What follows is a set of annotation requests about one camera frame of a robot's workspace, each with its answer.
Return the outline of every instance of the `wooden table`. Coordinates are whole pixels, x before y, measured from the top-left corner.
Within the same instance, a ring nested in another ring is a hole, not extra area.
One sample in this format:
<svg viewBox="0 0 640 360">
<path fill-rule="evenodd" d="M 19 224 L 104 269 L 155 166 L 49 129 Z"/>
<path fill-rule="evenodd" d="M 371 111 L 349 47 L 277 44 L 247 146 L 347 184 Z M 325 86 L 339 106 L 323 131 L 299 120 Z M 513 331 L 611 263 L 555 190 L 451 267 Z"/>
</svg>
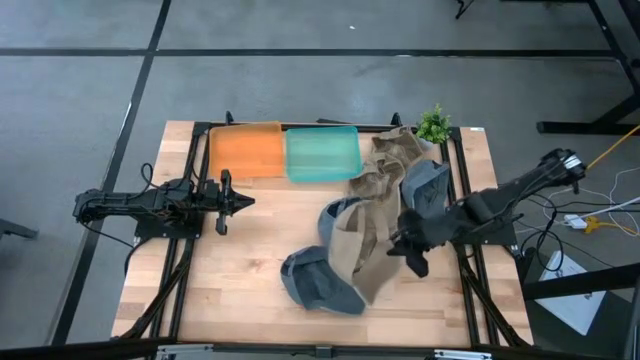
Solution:
<svg viewBox="0 0 640 360">
<path fill-rule="evenodd" d="M 167 122 L 154 183 L 182 176 L 193 124 Z M 369 153 L 374 135 L 360 134 L 363 157 Z M 462 128 L 461 135 L 472 190 L 495 187 L 484 129 Z M 460 196 L 455 149 L 453 144 L 448 145 L 456 193 Z M 427 156 L 441 161 L 437 147 Z M 216 214 L 207 215 L 202 236 L 195 244 L 180 341 L 394 347 L 470 345 L 459 271 L 451 245 L 427 254 L 430 273 L 424 279 L 404 266 L 363 316 L 306 311 L 286 293 L 279 269 L 289 254 L 319 243 L 318 215 L 327 203 L 344 196 L 346 183 L 234 179 L 233 187 L 255 198 L 256 203 L 228 219 L 227 236 L 215 232 Z M 167 243 L 167 239 L 152 239 L 131 259 L 113 335 L 128 330 L 156 295 Z M 532 343 L 513 259 L 500 246 L 484 246 L 484 254 L 495 303 L 520 336 Z M 475 308 L 481 339 L 486 342 L 484 315 L 477 299 Z M 168 333 L 172 309 L 170 298 L 161 335 Z"/>
</svg>

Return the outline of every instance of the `potted plant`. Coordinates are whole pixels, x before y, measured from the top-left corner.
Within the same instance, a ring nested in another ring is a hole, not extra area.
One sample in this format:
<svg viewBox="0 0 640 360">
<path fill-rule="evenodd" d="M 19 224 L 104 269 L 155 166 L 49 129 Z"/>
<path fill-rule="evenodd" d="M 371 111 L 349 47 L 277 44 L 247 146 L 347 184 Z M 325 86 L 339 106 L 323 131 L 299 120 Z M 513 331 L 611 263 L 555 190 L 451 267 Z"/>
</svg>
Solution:
<svg viewBox="0 0 640 360">
<path fill-rule="evenodd" d="M 418 138 L 422 139 L 427 149 L 433 144 L 442 144 L 449 138 L 450 115 L 442 115 L 440 104 L 436 104 L 434 111 L 424 112 L 422 121 L 418 123 Z"/>
</svg>

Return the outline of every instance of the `concrete floor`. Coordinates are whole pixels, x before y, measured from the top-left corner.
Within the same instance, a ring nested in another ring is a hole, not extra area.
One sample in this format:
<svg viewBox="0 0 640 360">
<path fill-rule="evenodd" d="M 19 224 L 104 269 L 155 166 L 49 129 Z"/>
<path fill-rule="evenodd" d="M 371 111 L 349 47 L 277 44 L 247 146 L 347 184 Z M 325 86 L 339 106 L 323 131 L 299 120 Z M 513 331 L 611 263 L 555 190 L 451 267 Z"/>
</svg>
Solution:
<svg viewBox="0 0 640 360">
<path fill-rule="evenodd" d="M 146 47 L 160 0 L 0 0 L 0 47 Z M 629 55 L 638 41 L 615 1 L 601 7 Z M 582 5 L 477 1 L 459 21 L 454 1 L 182 0 L 174 1 L 161 48 L 448 48 L 604 49 Z M 104 175 L 141 58 L 0 57 L 0 217 L 37 227 L 35 241 L 0 241 L 0 348 L 47 341 L 83 228 L 71 217 L 75 194 Z M 593 159 L 616 138 L 543 136 L 540 120 L 588 121 L 631 94 L 617 64 L 562 60 L 437 58 L 157 58 L 142 98 L 116 190 L 142 186 L 138 172 L 153 162 L 166 120 L 309 122 L 318 117 L 386 124 L 398 111 L 406 123 L 442 104 L 457 126 L 487 128 L 499 181 L 508 181 L 555 147 Z M 626 119 L 640 121 L 638 114 Z M 609 193 L 616 172 L 640 166 L 640 139 L 602 161 L 582 185 Z M 622 175 L 619 200 L 637 196 Z M 558 195 L 602 201 L 595 195 Z M 523 202 L 531 225 L 545 222 Z M 630 226 L 623 215 L 621 223 Z M 133 222 L 109 219 L 104 231 L 130 239 Z M 610 264 L 637 261 L 638 238 L 617 229 L 558 235 Z M 553 250 L 553 244 L 545 247 Z M 123 283 L 127 249 L 100 242 L 69 340 L 109 337 Z M 590 270 L 598 262 L 571 249 Z M 544 334 L 534 333 L 544 342 Z"/>
</svg>

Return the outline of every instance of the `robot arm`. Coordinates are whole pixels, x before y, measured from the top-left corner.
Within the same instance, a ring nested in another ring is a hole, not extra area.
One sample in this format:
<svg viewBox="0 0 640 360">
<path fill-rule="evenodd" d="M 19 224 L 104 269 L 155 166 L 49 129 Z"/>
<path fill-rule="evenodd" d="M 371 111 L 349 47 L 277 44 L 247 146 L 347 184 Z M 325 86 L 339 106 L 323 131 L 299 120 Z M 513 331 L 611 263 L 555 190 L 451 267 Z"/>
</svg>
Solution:
<svg viewBox="0 0 640 360">
<path fill-rule="evenodd" d="M 198 237 L 205 212 L 218 212 L 216 231 L 225 235 L 225 219 L 255 200 L 231 188 L 231 175 L 223 170 L 221 184 L 206 180 L 202 187 L 174 179 L 141 193 L 107 193 L 92 189 L 76 196 L 73 216 L 87 223 L 107 216 L 130 216 L 138 221 L 141 237 Z"/>
<path fill-rule="evenodd" d="M 423 219 L 409 209 L 398 217 L 398 231 L 392 236 L 394 248 L 388 255 L 405 256 L 407 265 L 420 277 L 428 273 L 422 253 L 447 241 L 452 244 L 496 244 L 487 239 L 519 217 L 513 209 L 521 200 L 537 191 L 554 186 L 572 185 L 578 192 L 578 180 L 585 166 L 571 150 L 555 149 L 538 166 L 497 189 L 474 192 L 446 209 L 445 215 Z"/>
</svg>

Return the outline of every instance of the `cloth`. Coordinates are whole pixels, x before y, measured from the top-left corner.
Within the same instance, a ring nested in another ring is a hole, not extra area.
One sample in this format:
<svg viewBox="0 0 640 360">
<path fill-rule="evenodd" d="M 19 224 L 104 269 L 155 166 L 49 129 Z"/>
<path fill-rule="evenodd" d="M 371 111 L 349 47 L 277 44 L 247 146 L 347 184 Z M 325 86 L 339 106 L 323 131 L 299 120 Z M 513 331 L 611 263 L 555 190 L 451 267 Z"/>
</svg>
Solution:
<svg viewBox="0 0 640 360">
<path fill-rule="evenodd" d="M 441 216 L 448 185 L 449 165 L 421 160 L 409 168 L 402 181 L 402 199 L 425 219 Z"/>
<path fill-rule="evenodd" d="M 357 196 L 346 197 L 336 200 L 322 209 L 320 217 L 318 218 L 318 233 L 320 234 L 322 245 L 329 246 L 329 242 L 331 241 L 331 232 L 333 231 L 333 224 L 335 223 L 338 215 L 340 215 L 340 213 L 342 213 L 344 209 L 349 207 L 351 204 L 355 204 L 360 200 L 362 199 Z"/>
<path fill-rule="evenodd" d="M 387 255 L 392 247 L 384 213 L 374 201 L 360 201 L 336 219 L 329 265 L 372 304 L 382 286 L 400 270 L 401 258 Z"/>
<path fill-rule="evenodd" d="M 372 153 L 364 163 L 362 174 L 349 181 L 349 192 L 375 202 L 382 210 L 391 232 L 397 228 L 397 219 L 402 208 L 400 183 L 405 167 L 400 160 L 385 153 Z"/>
<path fill-rule="evenodd" d="M 400 161 L 406 169 L 423 155 L 422 147 L 410 126 L 394 128 L 371 139 L 372 153 L 385 153 Z"/>
<path fill-rule="evenodd" d="M 280 268 L 287 292 L 307 310 L 362 314 L 364 301 L 350 284 L 335 274 L 327 258 L 327 248 L 321 246 L 310 246 L 289 255 Z"/>
</svg>

